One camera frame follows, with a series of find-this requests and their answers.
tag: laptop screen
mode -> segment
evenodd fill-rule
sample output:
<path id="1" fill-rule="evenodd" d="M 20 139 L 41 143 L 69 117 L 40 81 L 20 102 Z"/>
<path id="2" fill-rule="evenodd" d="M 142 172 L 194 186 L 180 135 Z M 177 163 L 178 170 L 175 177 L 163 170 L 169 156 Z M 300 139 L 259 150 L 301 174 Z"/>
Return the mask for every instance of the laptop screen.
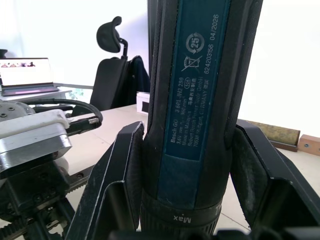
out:
<path id="1" fill-rule="evenodd" d="M 0 59 L 0 81 L 3 87 L 52 83 L 47 58 Z"/>

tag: white box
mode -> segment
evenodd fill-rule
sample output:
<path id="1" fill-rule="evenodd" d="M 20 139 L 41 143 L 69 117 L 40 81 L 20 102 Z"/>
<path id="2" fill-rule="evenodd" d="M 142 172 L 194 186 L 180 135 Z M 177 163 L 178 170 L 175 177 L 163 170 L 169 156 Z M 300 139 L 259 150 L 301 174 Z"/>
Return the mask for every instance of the white box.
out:
<path id="1" fill-rule="evenodd" d="M 148 115 L 149 100 L 150 100 L 150 93 L 138 91 L 136 93 L 136 111 L 138 113 Z"/>

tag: wooden block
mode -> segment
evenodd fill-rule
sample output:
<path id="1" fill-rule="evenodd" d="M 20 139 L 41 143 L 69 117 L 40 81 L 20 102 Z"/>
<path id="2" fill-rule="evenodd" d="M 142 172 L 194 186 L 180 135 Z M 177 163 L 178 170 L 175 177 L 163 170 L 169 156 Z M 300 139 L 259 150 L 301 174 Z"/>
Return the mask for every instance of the wooden block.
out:
<path id="1" fill-rule="evenodd" d="M 320 137 L 302 135 L 298 144 L 298 150 L 320 156 Z"/>

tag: recycling symbol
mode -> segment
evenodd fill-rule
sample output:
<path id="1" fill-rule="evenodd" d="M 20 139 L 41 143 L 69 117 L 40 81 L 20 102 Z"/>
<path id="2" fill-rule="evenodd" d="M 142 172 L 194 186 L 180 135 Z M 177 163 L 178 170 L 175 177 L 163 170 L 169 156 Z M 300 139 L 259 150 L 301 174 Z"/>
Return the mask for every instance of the recycling symbol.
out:
<path id="1" fill-rule="evenodd" d="M 205 46 L 205 39 L 200 33 L 195 32 L 188 36 L 185 46 L 190 53 L 199 53 Z"/>

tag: black cable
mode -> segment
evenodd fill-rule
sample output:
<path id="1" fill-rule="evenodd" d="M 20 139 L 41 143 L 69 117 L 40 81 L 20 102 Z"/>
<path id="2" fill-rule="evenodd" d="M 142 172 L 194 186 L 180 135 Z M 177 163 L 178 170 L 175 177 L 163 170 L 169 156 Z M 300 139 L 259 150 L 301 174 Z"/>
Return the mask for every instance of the black cable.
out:
<path id="1" fill-rule="evenodd" d="M 90 110 L 96 117 L 99 119 L 99 122 L 102 123 L 104 117 L 102 116 L 101 112 L 95 106 L 78 100 L 71 100 L 71 99 L 36 99 L 36 100 L 25 100 L 21 101 L 27 105 L 45 105 L 45 104 L 71 104 L 83 107 L 85 109 Z"/>

